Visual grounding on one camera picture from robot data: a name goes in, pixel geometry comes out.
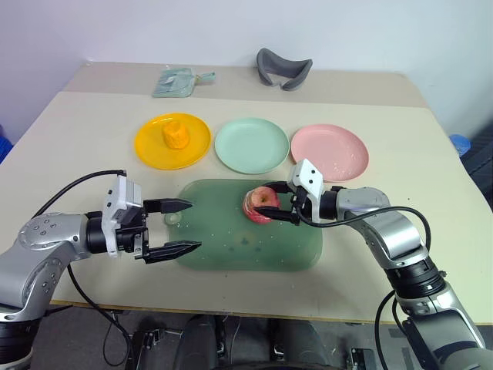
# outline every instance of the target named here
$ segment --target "pink plate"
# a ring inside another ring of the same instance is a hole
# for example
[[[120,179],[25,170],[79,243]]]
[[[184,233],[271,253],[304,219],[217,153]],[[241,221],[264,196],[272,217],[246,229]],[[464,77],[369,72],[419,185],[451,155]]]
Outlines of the pink plate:
[[[368,151],[351,131],[335,125],[306,126],[293,136],[291,155],[296,162],[307,158],[325,181],[348,181],[368,165]]]

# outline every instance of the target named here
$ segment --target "gray neck pillow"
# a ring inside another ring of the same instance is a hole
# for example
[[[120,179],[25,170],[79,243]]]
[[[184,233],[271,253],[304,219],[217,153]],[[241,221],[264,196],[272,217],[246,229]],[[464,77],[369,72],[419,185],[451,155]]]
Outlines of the gray neck pillow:
[[[295,90],[306,79],[311,66],[311,59],[291,61],[281,58],[269,49],[261,49],[257,54],[257,68],[260,80],[264,85],[273,86],[274,83],[267,73],[273,73],[290,80],[281,86],[282,90]]]

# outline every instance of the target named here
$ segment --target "table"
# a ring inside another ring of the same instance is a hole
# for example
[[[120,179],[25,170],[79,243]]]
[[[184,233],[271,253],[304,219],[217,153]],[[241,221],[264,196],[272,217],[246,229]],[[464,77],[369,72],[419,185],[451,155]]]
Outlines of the table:
[[[314,71],[305,86],[291,93],[260,85],[251,69],[206,67],[197,70],[216,70],[217,86],[201,86],[187,99],[153,99],[149,94],[161,68],[94,63],[83,67],[51,101],[0,166],[5,215],[0,252],[12,245],[20,227],[51,195],[95,170],[127,169],[147,199],[175,197],[186,184],[201,178],[287,178],[290,160],[264,175],[241,175],[227,169],[213,149],[182,170],[149,168],[135,155],[132,142],[141,125],[159,114],[194,114],[209,124],[214,136],[225,122],[243,116],[272,120],[288,136],[305,124],[335,123],[355,132],[370,154],[365,173],[343,185],[377,187],[393,205],[424,213],[431,225],[434,262],[448,272],[473,320],[493,322],[493,216],[433,114],[406,79],[384,73]],[[322,94],[328,81],[334,87]],[[99,178],[78,186],[52,210],[100,210],[112,181]],[[149,229],[151,245],[166,241],[160,215],[150,217]],[[175,261],[145,265],[130,255],[117,259],[97,255],[73,267],[82,287],[100,304],[156,311],[371,321],[391,289],[359,234],[349,227],[324,230],[319,262],[296,273],[193,271]],[[471,289],[476,284],[481,293]],[[67,274],[53,298],[58,303],[82,301]],[[382,319],[392,321],[390,310]]]

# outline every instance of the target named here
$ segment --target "apple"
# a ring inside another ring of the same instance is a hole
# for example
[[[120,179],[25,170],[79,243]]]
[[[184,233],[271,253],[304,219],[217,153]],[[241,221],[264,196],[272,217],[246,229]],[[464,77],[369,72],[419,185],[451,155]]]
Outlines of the apple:
[[[243,212],[256,224],[268,224],[272,220],[259,214],[255,207],[280,207],[277,193],[269,187],[256,187],[245,195],[243,200]]]

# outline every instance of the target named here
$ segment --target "green plate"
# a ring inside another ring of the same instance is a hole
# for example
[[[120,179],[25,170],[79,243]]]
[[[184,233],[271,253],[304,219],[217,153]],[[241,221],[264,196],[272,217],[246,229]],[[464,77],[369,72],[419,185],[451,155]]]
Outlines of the green plate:
[[[241,173],[266,173],[279,166],[290,151],[286,133],[271,121],[243,118],[227,123],[217,134],[217,156]]]
[[[322,253],[322,230],[288,222],[259,225],[242,211],[244,195],[269,180],[198,180],[179,197],[193,202],[169,226],[171,241],[201,241],[178,262],[196,270],[299,271]],[[284,209],[290,196],[280,194]]]

